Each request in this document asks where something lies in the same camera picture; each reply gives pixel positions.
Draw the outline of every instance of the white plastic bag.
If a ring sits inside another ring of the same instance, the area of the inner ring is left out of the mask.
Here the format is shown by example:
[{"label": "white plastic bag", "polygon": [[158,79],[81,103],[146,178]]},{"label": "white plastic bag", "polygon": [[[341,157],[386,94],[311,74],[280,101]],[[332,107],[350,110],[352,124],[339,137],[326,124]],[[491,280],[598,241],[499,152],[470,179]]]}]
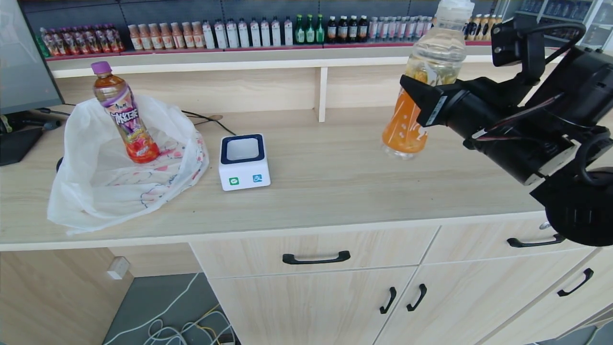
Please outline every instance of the white plastic bag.
[{"label": "white plastic bag", "polygon": [[160,156],[132,162],[113,119],[95,98],[66,122],[64,160],[53,181],[47,218],[79,233],[100,230],[159,209],[198,182],[209,159],[202,136],[176,106],[136,96],[139,116]]}]

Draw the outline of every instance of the bottle cap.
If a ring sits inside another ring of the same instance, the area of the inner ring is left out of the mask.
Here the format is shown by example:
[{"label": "bottle cap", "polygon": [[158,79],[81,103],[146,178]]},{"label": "bottle cap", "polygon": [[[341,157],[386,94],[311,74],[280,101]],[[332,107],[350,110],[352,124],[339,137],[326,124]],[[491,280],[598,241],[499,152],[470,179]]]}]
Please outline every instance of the bottle cap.
[{"label": "bottle cap", "polygon": [[473,9],[474,3],[470,0],[441,0],[436,10],[436,17],[441,21],[466,23],[473,13]]},{"label": "bottle cap", "polygon": [[106,74],[111,73],[111,65],[109,65],[106,61],[98,61],[91,64],[91,70],[94,71],[94,74]]}]

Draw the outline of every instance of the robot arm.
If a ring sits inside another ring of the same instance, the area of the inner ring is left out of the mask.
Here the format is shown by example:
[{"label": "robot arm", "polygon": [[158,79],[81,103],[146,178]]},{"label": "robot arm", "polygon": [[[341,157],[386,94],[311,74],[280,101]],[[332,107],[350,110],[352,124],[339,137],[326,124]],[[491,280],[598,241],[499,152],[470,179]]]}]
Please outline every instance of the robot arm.
[{"label": "robot arm", "polygon": [[[545,58],[542,31],[562,26],[579,34]],[[545,207],[558,233],[588,246],[611,246],[613,168],[586,167],[613,146],[609,130],[598,126],[613,107],[613,57],[575,47],[584,33],[581,24],[506,21],[492,28],[492,59],[495,66],[521,63],[515,78],[432,87],[402,76],[400,85],[420,107],[417,122],[423,127],[448,126],[466,148],[488,156],[523,185],[544,179],[530,195]],[[564,52],[534,96],[519,106],[545,64]]]}]

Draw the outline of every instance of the purple bottle cap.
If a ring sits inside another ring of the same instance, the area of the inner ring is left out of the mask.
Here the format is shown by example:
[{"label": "purple bottle cap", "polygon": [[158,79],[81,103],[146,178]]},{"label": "purple bottle cap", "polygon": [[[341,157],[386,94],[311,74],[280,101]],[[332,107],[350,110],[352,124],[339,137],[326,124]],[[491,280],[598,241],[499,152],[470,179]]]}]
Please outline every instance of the purple bottle cap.
[{"label": "purple bottle cap", "polygon": [[111,66],[106,61],[94,62],[91,64],[91,70],[94,71],[94,74],[106,74],[112,71]]}]

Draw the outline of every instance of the gray floor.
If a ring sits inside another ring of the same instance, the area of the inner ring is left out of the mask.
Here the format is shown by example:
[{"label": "gray floor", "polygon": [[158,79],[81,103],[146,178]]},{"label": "gray floor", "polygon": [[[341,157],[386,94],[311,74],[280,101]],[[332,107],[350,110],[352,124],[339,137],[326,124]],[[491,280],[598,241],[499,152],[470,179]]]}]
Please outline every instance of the gray floor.
[{"label": "gray floor", "polygon": [[[168,307],[168,304],[170,304],[176,296],[184,291],[192,278],[193,274],[181,274],[176,276],[134,279],[132,286],[130,286],[126,294],[126,298],[115,316],[113,324],[109,328],[105,342],[113,338],[117,333],[136,327],[159,314]],[[217,300],[215,294],[211,290],[204,274],[200,273],[189,291],[183,295],[166,314],[164,314],[162,317],[164,325],[170,325],[180,329],[186,322],[198,319],[204,312],[208,311],[216,304]],[[218,316],[213,316],[210,319],[206,319],[201,325],[211,327],[215,332],[219,332],[226,327],[226,322]],[[585,328],[575,331],[558,341],[542,341],[539,345],[584,345],[592,331],[593,327]],[[143,327],[120,336],[111,345],[141,345],[148,338],[147,332],[147,327]],[[207,345],[210,343],[208,338],[200,330],[190,330],[187,332],[187,335],[186,339],[190,345]],[[156,342],[154,345],[160,344],[165,344],[165,342]],[[178,344],[178,341],[173,341],[171,345],[175,344]],[[611,344],[613,344],[613,322],[598,331],[595,339],[591,343],[591,345]]]}]

